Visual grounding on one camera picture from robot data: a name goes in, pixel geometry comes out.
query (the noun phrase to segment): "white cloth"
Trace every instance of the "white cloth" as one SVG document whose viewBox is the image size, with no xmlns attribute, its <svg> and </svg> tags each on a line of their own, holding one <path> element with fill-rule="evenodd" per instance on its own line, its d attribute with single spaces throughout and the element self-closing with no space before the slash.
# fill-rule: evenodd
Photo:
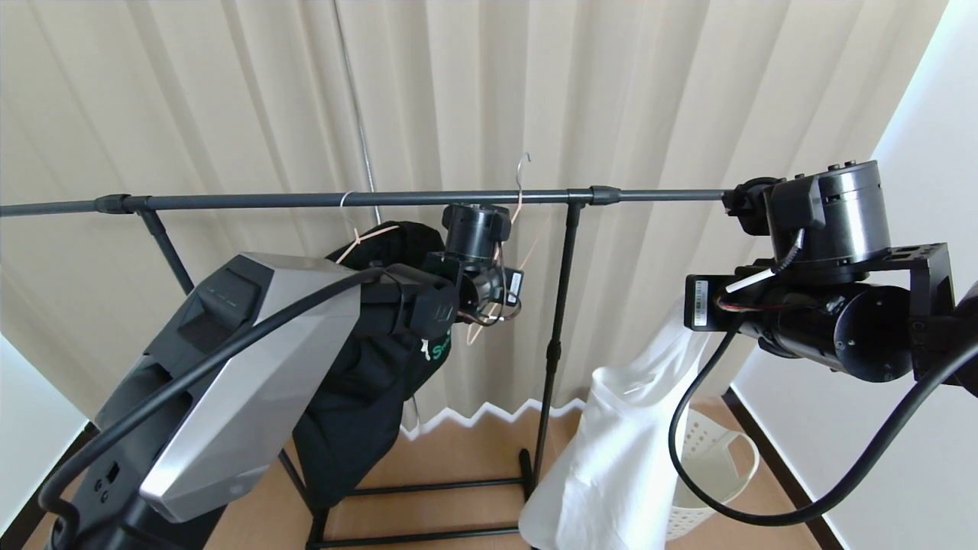
<svg viewBox="0 0 978 550">
<path fill-rule="evenodd" d="M 519 517 L 523 539 L 540 550 L 665 546 L 677 478 L 669 421 L 706 340 L 677 304 L 639 357 L 595 371 L 577 434 Z"/>
</svg>

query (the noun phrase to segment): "white laundry basket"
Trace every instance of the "white laundry basket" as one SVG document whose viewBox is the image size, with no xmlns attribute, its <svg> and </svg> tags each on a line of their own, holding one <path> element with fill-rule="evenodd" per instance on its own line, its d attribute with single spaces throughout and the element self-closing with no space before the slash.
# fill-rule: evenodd
<svg viewBox="0 0 978 550">
<path fill-rule="evenodd" d="M 750 444 L 753 453 L 750 471 L 742 477 L 737 475 L 734 458 L 730 453 L 731 443 L 738 437 L 743 437 Z M 757 445 L 746 434 L 727 430 L 705 415 L 690 409 L 682 461 L 683 467 L 697 485 L 716 500 L 727 504 L 737 498 L 754 477 L 760 464 L 760 455 Z M 712 508 L 694 495 L 682 480 L 678 480 L 672 513 L 669 516 L 667 540 L 683 536 L 713 514 Z"/>
</svg>

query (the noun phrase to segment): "beige curtain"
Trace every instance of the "beige curtain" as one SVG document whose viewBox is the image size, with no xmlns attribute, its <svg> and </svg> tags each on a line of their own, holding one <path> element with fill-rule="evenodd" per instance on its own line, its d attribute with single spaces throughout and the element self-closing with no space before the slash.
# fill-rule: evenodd
<svg viewBox="0 0 978 550">
<path fill-rule="evenodd" d="M 338 13 L 378 190 L 731 187 L 865 160 L 938 0 L 363 1 Z M 0 3 L 4 204 L 368 189 L 336 11 L 323 1 Z M 383 208 L 436 225 L 438 207 Z M 368 208 L 351 211 L 361 230 Z M 199 280 L 239 251 L 321 255 L 334 209 L 162 215 Z M 528 206 L 517 321 L 419 393 L 422 416 L 539 398 L 563 209 Z M 180 290 L 135 216 L 3 220 L 2 331 L 92 415 Z M 753 243 L 719 204 L 583 212 L 556 403 L 645 343 L 691 272 Z M 740 345 L 741 351 L 750 343 Z M 726 385 L 737 354 L 712 386 Z"/>
</svg>

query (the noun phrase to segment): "basket handle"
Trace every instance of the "basket handle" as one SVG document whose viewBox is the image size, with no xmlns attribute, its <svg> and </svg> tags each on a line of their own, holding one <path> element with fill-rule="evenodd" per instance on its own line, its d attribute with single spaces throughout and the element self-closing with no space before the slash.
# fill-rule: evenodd
<svg viewBox="0 0 978 550">
<path fill-rule="evenodd" d="M 734 441 L 736 441 L 739 437 L 743 437 L 744 440 L 747 441 L 747 444 L 750 445 L 751 456 L 754 461 L 750 465 L 750 472 L 740 477 L 740 480 L 743 481 L 744 485 L 746 485 L 746 483 L 754 477 L 754 474 L 757 474 L 757 469 L 761 466 L 761 453 L 760 451 L 757 450 L 757 445 L 754 444 L 754 440 L 748 437 L 747 434 L 745 434 L 744 432 L 737 432 L 734 430 L 730 430 L 725 434 L 721 435 L 720 438 L 717 439 L 717 442 L 714 444 L 723 446 L 725 449 L 727 449 L 728 455 L 730 455 L 730 447 L 732 444 L 734 444 Z"/>
</svg>

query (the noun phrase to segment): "white sticker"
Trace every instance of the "white sticker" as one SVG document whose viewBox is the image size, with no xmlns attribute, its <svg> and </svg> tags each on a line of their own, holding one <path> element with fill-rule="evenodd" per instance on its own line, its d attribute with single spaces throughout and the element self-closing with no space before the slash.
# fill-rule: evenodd
<svg viewBox="0 0 978 550">
<path fill-rule="evenodd" d="M 516 305 L 516 297 L 519 296 L 519 285 L 523 283 L 523 274 L 513 272 L 510 279 L 510 295 L 506 297 L 507 305 Z"/>
<path fill-rule="evenodd" d="M 693 290 L 693 302 L 692 302 L 692 326 L 694 327 L 705 327 L 706 326 L 706 309 L 707 301 L 710 297 L 710 285 L 705 279 L 700 279 L 696 281 L 696 287 Z"/>
</svg>

